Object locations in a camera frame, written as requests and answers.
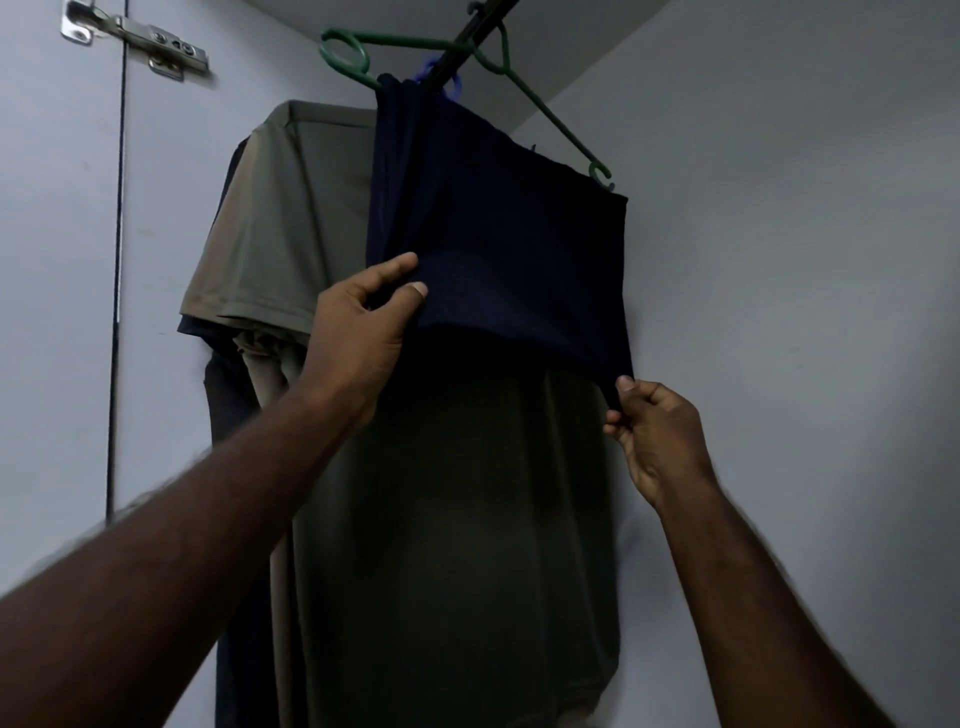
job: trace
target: forearm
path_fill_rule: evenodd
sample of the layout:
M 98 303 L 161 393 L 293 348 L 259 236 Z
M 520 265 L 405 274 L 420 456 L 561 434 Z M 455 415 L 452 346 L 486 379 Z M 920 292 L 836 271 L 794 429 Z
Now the forearm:
M 891 725 L 715 483 L 664 489 L 658 512 L 726 728 Z
M 162 725 L 352 418 L 287 398 L 0 601 L 0 724 Z

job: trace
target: cabinet door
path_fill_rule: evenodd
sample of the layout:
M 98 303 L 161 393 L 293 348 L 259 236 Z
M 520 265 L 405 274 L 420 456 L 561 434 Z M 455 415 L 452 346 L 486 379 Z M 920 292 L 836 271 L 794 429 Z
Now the cabinet door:
M 129 0 L 129 14 L 197 44 L 208 78 L 177 83 L 131 50 L 126 84 L 116 501 L 175 476 L 210 445 L 205 344 L 177 333 L 180 300 L 217 210 L 234 148 L 288 99 L 373 106 L 314 41 L 238 0 Z M 213 659 L 169 725 L 213 725 Z
M 4 5 L 0 594 L 104 519 L 123 45 Z

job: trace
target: hand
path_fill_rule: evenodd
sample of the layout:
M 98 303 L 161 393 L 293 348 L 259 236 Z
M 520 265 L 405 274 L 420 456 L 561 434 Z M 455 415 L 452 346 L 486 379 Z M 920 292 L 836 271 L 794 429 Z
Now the hand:
M 335 391 L 346 396 L 348 406 L 356 410 L 359 425 L 373 419 L 376 398 L 399 359 L 403 330 L 427 290 L 423 283 L 407 283 L 375 311 L 367 310 L 367 298 L 416 267 L 417 254 L 404 253 L 320 294 L 310 347 L 297 383 L 302 395 Z
M 623 414 L 609 410 L 603 429 L 623 448 L 630 478 L 654 508 L 665 488 L 714 479 L 696 407 L 652 381 L 622 376 L 616 389 Z

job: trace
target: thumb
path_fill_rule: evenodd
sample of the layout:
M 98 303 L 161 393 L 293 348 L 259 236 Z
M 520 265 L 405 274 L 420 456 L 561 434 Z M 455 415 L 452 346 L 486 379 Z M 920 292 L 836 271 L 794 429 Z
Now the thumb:
M 628 376 L 621 376 L 616 381 L 616 392 L 620 397 L 623 414 L 634 421 L 642 420 L 644 411 L 651 404 L 643 396 L 637 382 Z
M 426 284 L 420 281 L 401 285 L 394 291 L 390 300 L 374 312 L 374 315 L 387 321 L 387 327 L 391 334 L 397 337 L 401 336 L 407 322 L 423 305 L 426 294 Z

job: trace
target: hanger hook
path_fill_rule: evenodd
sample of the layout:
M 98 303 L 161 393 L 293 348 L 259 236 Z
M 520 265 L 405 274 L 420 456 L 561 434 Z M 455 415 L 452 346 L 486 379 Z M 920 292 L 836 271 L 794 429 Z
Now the hanger hook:
M 469 5 L 467 5 L 467 13 L 473 15 L 474 13 L 483 17 L 484 14 L 484 5 L 478 0 L 473 0 Z M 484 68 L 486 68 L 491 73 L 495 73 L 497 76 L 502 76 L 505 73 L 510 73 L 510 40 L 507 39 L 507 28 L 504 26 L 503 22 L 496 24 L 496 29 L 500 32 L 500 56 L 502 65 L 497 65 L 490 59 L 488 59 L 483 52 L 480 50 L 476 42 L 471 38 L 467 41 L 467 44 L 470 46 L 470 49 L 473 52 L 473 56 L 477 59 L 477 62 L 480 63 Z
M 589 171 L 589 174 L 590 174 L 590 178 L 591 178 L 594 182 L 596 182 L 597 184 L 599 184 L 601 187 L 603 187 L 603 188 L 604 188 L 605 190 L 607 190 L 608 192 L 613 192 L 613 188 L 616 187 L 616 185 L 615 185 L 613 182 L 610 182 L 610 184 L 607 184 L 606 182 L 604 182 L 603 180 L 600 179 L 600 175 L 603 175 L 604 177 L 607 178 L 607 181 L 609 182 L 609 181 L 612 179 L 612 177 L 613 177 L 613 175 L 611 174 L 610 170 L 607 169 L 607 165 L 606 165 L 606 164 L 604 164 L 604 163 L 602 163 L 602 162 L 599 162 L 599 161 L 592 161 L 592 162 L 590 163 L 590 167 L 589 167 L 589 170 L 588 170 L 588 171 Z
M 337 56 L 326 47 L 328 40 L 340 40 L 346 43 L 360 56 L 360 62 L 351 63 Z M 320 36 L 320 55 L 324 57 L 324 61 L 332 66 L 334 70 L 340 71 L 340 73 L 345 76 L 349 76 L 354 81 L 372 88 L 374 91 L 381 89 L 380 83 L 367 75 L 367 71 L 370 70 L 370 54 L 367 53 L 367 49 L 363 47 L 363 43 L 357 40 L 356 36 L 350 31 L 344 30 L 343 28 L 329 28 L 325 30 L 324 34 Z
M 468 45 L 473 52 L 473 57 L 488 71 L 495 73 L 497 76 L 503 76 L 504 74 L 510 76 L 513 73 L 513 69 L 510 67 L 510 41 L 507 39 L 507 29 L 503 23 L 497 23 L 496 29 L 500 31 L 500 56 L 502 57 L 502 65 L 497 65 L 487 58 L 474 40 L 469 40 Z

